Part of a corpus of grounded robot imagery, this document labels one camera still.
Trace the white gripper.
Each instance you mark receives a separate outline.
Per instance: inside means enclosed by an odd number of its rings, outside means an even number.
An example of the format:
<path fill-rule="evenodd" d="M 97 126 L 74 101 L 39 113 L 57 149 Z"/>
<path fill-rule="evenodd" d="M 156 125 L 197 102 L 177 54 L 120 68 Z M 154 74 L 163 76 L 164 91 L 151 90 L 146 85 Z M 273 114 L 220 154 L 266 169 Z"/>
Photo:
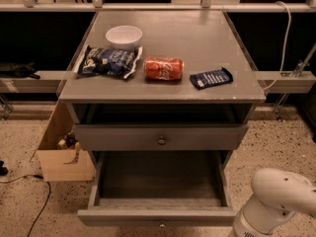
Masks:
<path fill-rule="evenodd" d="M 243 214 L 243 210 L 240 209 L 233 221 L 232 230 L 228 234 L 228 237 L 271 237 L 271 236 L 260 233 L 258 230 L 253 228 L 247 222 Z"/>

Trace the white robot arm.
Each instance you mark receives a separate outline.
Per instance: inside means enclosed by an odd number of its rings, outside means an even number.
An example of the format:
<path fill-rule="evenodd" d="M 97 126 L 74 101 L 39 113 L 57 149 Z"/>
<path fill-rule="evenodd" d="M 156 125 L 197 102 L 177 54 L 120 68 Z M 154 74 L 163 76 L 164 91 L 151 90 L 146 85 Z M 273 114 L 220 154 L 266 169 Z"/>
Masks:
<path fill-rule="evenodd" d="M 260 169 L 251 188 L 253 193 L 237 213 L 228 237 L 272 237 L 296 213 L 316 217 L 316 187 L 300 174 Z"/>

